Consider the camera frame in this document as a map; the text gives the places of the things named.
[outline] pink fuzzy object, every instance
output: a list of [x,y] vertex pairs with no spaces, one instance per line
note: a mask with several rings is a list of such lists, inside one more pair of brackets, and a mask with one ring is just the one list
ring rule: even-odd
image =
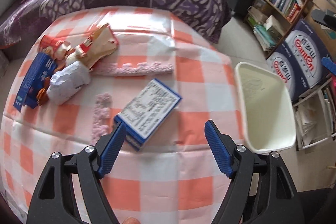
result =
[[93,67],[94,74],[105,76],[155,75],[171,73],[173,70],[174,66],[172,64],[163,65],[161,62],[139,63],[136,68],[132,67],[132,64],[123,64],[121,68],[118,68],[116,63],[100,61]]
[[110,106],[112,100],[108,93],[97,95],[93,111],[91,144],[95,145],[99,138],[110,133],[106,120],[110,119]]

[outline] blue box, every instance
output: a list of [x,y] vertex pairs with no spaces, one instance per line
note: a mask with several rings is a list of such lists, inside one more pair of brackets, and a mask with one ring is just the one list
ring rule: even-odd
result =
[[21,112],[22,106],[38,106],[36,96],[44,87],[44,79],[51,77],[57,68],[55,61],[47,54],[39,52],[31,63],[17,92],[13,106]]
[[164,83],[153,79],[114,120],[125,123],[126,141],[139,151],[181,99]]

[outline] orange checkered tablecloth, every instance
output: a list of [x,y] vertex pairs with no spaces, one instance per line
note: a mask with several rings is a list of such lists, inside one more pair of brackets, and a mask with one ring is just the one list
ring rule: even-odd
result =
[[[109,23],[119,49],[107,57],[121,66],[160,61],[174,73],[156,77],[182,96],[182,101],[136,153],[127,143],[112,172],[102,180],[117,218],[142,223],[211,223],[229,180],[219,171],[204,136],[213,119],[222,133],[242,141],[241,115],[230,58],[217,52],[191,27],[168,11],[103,7],[58,18],[42,35],[66,39],[73,46],[97,26]],[[5,195],[23,218],[37,180],[51,153],[77,153],[90,144],[95,96],[112,96],[111,124],[117,114],[152,79],[148,76],[93,76],[73,98],[19,113],[14,98],[37,53],[37,40],[23,62],[8,95],[1,124],[0,166]],[[74,181],[83,220],[89,221]]]

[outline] red logo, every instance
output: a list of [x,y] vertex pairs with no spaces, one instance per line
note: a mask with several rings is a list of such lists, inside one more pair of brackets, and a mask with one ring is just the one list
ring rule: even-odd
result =
[[310,71],[312,71],[314,69],[314,66],[312,64],[313,62],[313,58],[311,58],[310,55],[308,55],[306,52],[305,52],[305,49],[301,46],[301,40],[300,39],[296,39],[295,40],[295,46],[297,47],[297,49],[299,50],[302,58],[305,60],[308,68]]
[[275,62],[273,63],[273,66],[274,66],[274,68],[275,68],[275,70],[276,70],[276,72],[277,72],[277,75],[279,75],[280,78],[281,78],[285,83],[287,83],[287,78],[283,76],[283,74],[282,74],[282,72],[281,72],[281,70],[280,70],[280,68],[279,68],[279,62],[278,62],[278,61],[275,61]]

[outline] metal screw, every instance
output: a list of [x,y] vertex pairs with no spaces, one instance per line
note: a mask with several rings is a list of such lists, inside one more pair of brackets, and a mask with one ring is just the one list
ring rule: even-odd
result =
[[276,151],[272,151],[271,155],[272,155],[273,158],[279,158],[280,157],[280,154]]
[[245,152],[245,151],[246,151],[246,147],[245,147],[244,145],[238,145],[238,146],[237,146],[237,150],[238,150],[239,152]]
[[95,148],[93,146],[87,146],[87,147],[85,147],[85,152],[86,153],[91,153],[93,150],[95,150]]
[[53,159],[57,159],[57,158],[59,157],[59,153],[58,153],[58,152],[53,152],[53,153],[51,154],[51,157],[52,157]]

